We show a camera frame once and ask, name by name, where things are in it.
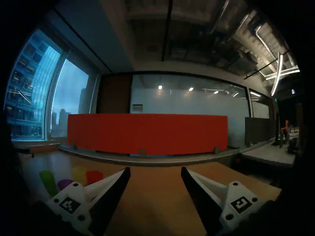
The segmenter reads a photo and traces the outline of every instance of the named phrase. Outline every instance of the gray partition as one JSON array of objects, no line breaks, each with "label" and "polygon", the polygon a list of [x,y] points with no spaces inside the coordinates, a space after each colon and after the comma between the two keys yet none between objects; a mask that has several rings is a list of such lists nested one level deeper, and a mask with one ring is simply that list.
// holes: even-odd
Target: gray partition
[{"label": "gray partition", "polygon": [[274,137],[276,121],[265,118],[245,117],[245,142],[258,143]]}]

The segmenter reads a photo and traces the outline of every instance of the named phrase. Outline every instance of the sky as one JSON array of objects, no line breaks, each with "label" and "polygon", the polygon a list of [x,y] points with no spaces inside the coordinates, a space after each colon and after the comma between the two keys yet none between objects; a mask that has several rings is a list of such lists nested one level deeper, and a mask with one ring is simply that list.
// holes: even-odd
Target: sky
[{"label": "sky", "polygon": [[86,88],[89,75],[66,59],[58,78],[52,112],[57,114],[59,123],[61,109],[71,114],[77,114],[81,90]]}]

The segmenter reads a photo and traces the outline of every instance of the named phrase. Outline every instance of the screw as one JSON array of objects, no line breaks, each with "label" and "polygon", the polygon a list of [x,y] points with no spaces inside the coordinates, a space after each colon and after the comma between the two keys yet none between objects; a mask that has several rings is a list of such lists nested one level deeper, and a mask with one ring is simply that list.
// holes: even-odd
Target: screw
[{"label": "screw", "polygon": [[227,219],[227,220],[231,220],[231,219],[233,219],[234,218],[234,216],[232,215],[232,214],[228,214],[226,217],[225,217],[225,219]]},{"label": "screw", "polygon": [[78,216],[78,220],[84,221],[84,220],[85,220],[85,216],[84,216],[84,215],[79,215],[79,216]]}]

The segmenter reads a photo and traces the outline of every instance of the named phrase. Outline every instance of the orange object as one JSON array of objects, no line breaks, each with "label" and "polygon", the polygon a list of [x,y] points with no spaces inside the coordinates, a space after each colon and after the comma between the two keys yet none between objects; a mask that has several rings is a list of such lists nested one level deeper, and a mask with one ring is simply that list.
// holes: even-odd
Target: orange object
[{"label": "orange object", "polygon": [[228,145],[228,117],[177,114],[76,114],[68,144],[110,153],[182,155]]},{"label": "orange object", "polygon": [[289,121],[288,120],[285,120],[285,127],[281,128],[282,130],[284,129],[289,129]]},{"label": "orange object", "polygon": [[97,170],[90,170],[86,172],[87,185],[93,184],[104,178],[103,173]]},{"label": "orange object", "polygon": [[72,176],[75,182],[82,184],[82,186],[86,186],[87,178],[86,178],[87,168],[84,166],[75,166],[72,168]]}]

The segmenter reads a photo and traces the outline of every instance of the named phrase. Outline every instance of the glass wall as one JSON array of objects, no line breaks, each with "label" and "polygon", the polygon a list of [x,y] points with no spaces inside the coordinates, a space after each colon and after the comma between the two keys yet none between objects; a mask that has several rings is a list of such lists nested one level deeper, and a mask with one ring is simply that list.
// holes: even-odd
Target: glass wall
[{"label": "glass wall", "polygon": [[245,145],[246,92],[229,83],[190,76],[134,75],[130,113],[224,115],[228,117],[228,145]]},{"label": "glass wall", "polygon": [[273,119],[272,99],[250,89],[250,99],[253,107],[253,117]]},{"label": "glass wall", "polygon": [[13,139],[44,139],[46,100],[61,54],[62,50],[40,30],[20,53],[4,104]]}]

